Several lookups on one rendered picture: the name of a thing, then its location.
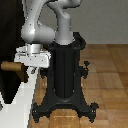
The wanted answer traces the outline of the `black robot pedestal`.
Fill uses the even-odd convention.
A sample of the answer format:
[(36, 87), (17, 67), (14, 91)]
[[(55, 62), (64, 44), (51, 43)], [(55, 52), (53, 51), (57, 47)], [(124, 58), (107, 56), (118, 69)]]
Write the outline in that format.
[(42, 78), (47, 77), (47, 89), (40, 105), (33, 104), (32, 116), (36, 123), (39, 118), (50, 114), (56, 109), (73, 109), (78, 117), (86, 116), (91, 123), (96, 117), (97, 103), (88, 105), (85, 101), (81, 78), (88, 75), (89, 62), (80, 66), (80, 51), (85, 48), (86, 42), (78, 32), (73, 33), (75, 40), (69, 45), (59, 45), (53, 42), (44, 45), (51, 54), (50, 67), (41, 69)]

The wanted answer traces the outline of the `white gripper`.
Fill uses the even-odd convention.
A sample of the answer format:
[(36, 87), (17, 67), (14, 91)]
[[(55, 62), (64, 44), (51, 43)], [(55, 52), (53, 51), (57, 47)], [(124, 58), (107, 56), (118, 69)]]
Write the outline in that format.
[(14, 61), (33, 68), (48, 68), (51, 53), (42, 51), (40, 44), (25, 44), (16, 49)]

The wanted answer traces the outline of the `brown wooden block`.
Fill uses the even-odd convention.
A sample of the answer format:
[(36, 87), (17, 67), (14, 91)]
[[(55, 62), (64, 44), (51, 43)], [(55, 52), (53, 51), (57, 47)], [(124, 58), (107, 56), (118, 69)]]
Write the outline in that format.
[(21, 62), (3, 61), (0, 64), (0, 69), (2, 69), (3, 71), (13, 71), (18, 75), (22, 82), (28, 82), (28, 74), (25, 70), (25, 65)]

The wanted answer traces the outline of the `white door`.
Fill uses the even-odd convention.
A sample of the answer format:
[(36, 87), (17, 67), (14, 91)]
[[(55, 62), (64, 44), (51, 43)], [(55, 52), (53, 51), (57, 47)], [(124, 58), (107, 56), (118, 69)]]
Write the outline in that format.
[(0, 93), (0, 128), (29, 128), (38, 68), (29, 67), (28, 82), (22, 82), (11, 104), (5, 104)]

